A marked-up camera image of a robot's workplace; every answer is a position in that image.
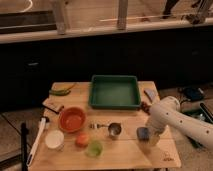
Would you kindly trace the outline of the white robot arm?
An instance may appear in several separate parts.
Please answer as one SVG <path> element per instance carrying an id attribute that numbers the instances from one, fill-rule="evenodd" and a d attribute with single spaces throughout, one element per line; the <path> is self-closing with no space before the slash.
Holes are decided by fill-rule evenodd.
<path id="1" fill-rule="evenodd" d="M 151 135 L 160 135 L 167 125 L 182 134 L 213 150 L 213 124 L 186 116 L 180 112 L 180 102 L 173 96 L 167 96 L 153 103 L 146 122 Z"/>

